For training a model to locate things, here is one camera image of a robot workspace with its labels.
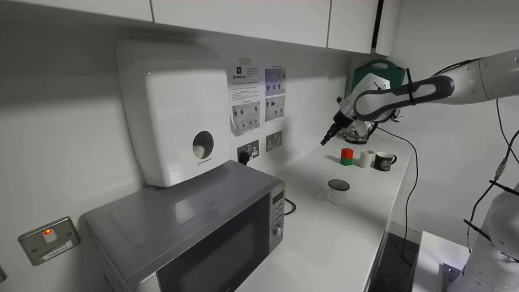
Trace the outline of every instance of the white countertop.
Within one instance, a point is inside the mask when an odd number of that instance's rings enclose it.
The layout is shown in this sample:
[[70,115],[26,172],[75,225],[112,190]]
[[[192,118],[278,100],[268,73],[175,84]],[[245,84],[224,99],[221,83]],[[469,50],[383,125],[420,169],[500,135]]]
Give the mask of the white countertop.
[[[391,172],[341,165],[341,148],[398,154]],[[411,148],[385,133],[367,146],[338,138],[289,165],[286,196],[297,211],[286,217],[281,245],[240,285],[239,292],[360,292],[365,290],[393,206],[407,172]],[[326,199],[328,180],[351,183],[344,204]]]
[[412,292],[441,292],[440,264],[446,263],[456,269],[463,269],[467,258],[467,246],[424,232]]

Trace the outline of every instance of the wall-mounted appliance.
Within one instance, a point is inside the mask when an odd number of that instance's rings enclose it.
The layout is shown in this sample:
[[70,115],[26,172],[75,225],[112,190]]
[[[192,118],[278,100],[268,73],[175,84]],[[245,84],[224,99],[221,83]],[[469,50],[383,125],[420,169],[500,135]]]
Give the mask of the wall-mounted appliance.
[[231,157],[227,73],[218,53],[124,39],[117,63],[132,144],[150,185],[172,186]]
[[284,182],[226,162],[85,216],[115,292],[231,292],[284,235]]

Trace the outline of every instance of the white cabinet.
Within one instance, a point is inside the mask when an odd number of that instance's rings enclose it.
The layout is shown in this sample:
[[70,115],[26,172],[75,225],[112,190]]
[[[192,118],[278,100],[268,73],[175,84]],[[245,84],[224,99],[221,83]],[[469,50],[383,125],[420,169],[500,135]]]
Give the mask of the white cabinet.
[[153,0],[153,10],[159,24],[326,47],[330,0]]
[[117,18],[153,21],[150,0],[7,0],[7,3],[28,3]]
[[328,47],[372,52],[378,0],[331,0]]
[[396,27],[399,23],[399,15],[401,15],[401,0],[385,0],[380,26],[378,26],[375,52],[381,55],[391,55]]

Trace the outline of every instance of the white wall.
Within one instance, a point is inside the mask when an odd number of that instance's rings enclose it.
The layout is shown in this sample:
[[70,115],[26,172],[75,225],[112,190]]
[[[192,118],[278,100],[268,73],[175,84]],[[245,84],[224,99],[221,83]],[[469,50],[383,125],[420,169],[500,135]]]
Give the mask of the white wall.
[[[393,60],[409,66],[414,79],[466,58],[519,49],[518,0],[404,0]],[[519,99],[501,99],[508,136],[519,130]],[[411,201],[411,227],[466,243],[464,217],[487,188],[505,154],[495,102],[474,105],[420,105],[403,110],[401,123],[386,125],[415,141],[420,151],[420,183]],[[510,162],[505,185],[518,183]],[[399,195],[394,222],[404,224]],[[477,222],[493,195],[482,204]]]
[[[0,21],[0,292],[102,292],[104,279],[83,243],[31,266],[18,237],[141,188],[119,94],[117,29]],[[278,172],[318,144],[343,96],[347,57],[315,49],[211,44],[226,60],[253,57],[287,68],[284,151],[255,167]],[[250,133],[265,138],[266,131]]]

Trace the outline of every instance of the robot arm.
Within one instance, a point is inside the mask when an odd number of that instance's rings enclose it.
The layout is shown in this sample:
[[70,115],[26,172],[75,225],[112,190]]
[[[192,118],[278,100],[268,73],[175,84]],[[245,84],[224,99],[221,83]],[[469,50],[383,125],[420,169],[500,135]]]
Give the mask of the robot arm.
[[349,96],[334,115],[321,144],[355,118],[383,122],[394,109],[424,104],[475,104],[519,94],[519,50],[498,53],[448,66],[432,78],[386,91],[364,91]]

